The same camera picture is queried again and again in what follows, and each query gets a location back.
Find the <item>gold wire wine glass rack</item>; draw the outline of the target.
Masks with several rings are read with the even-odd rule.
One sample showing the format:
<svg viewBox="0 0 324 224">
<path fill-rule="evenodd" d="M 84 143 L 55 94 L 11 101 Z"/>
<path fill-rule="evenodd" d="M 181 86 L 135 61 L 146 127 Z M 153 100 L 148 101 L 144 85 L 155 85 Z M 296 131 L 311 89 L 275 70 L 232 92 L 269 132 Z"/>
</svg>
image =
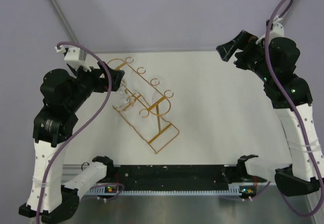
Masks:
<svg viewBox="0 0 324 224">
<path fill-rule="evenodd" d="M 113 69 L 125 72 L 123 79 L 126 80 L 128 90 L 135 97 L 135 104 L 126 111 L 117 109 L 119 101 L 112 108 L 155 154 L 160 153 L 180 134 L 180 130 L 166 117 L 172 108 L 170 99 L 174 96 L 173 91 L 168 89 L 161 93 L 157 90 L 161 94 L 161 98 L 150 105 L 140 93 L 132 92 L 130 83 L 130 73 L 134 71 L 141 76 L 146 73 L 145 67 L 135 66 L 133 57 L 113 58 L 106 64 Z"/>
</svg>

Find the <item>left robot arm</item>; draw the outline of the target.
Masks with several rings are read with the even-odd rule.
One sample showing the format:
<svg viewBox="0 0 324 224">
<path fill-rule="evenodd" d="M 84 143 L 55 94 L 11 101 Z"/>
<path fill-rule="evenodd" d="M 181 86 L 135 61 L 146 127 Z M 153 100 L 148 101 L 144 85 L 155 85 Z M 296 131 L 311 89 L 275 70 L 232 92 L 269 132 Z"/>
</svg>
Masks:
<svg viewBox="0 0 324 224">
<path fill-rule="evenodd" d="M 77 110 L 93 92 L 108 90 L 103 66 L 84 71 L 54 69 L 43 79 L 40 91 L 44 106 L 34 119 L 33 138 L 35 166 L 30 196 L 19 208 L 19 214 L 38 217 L 43 223 L 60 223 L 73 217 L 81 198 L 99 181 L 111 181 L 115 170 L 108 157 L 95 157 L 83 172 L 62 184 L 66 150 L 60 146 L 72 135 Z"/>
</svg>

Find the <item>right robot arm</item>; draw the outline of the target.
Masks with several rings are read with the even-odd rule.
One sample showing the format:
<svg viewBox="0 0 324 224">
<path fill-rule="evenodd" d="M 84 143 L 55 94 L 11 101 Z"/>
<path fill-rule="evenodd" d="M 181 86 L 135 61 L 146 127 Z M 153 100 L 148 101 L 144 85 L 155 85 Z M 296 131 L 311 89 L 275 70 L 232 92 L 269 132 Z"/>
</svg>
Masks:
<svg viewBox="0 0 324 224">
<path fill-rule="evenodd" d="M 278 189 L 287 197 L 314 193 L 320 189 L 318 176 L 309 156 L 312 152 L 315 163 L 323 173 L 323 151 L 318 140 L 313 121 L 312 96 L 307 82 L 294 73 L 300 50 L 296 43 L 285 37 L 269 41 L 269 56 L 272 68 L 280 84 L 289 95 L 303 121 L 309 145 L 305 144 L 301 125 L 293 108 L 289 105 L 273 80 L 265 57 L 265 43 L 245 30 L 231 41 L 216 47 L 223 61 L 236 57 L 237 68 L 254 72 L 262 81 L 264 92 L 282 125 L 291 163 L 275 164 L 258 158 L 248 160 L 237 167 L 236 175 L 242 181 L 254 175 L 264 179 L 273 178 Z"/>
</svg>

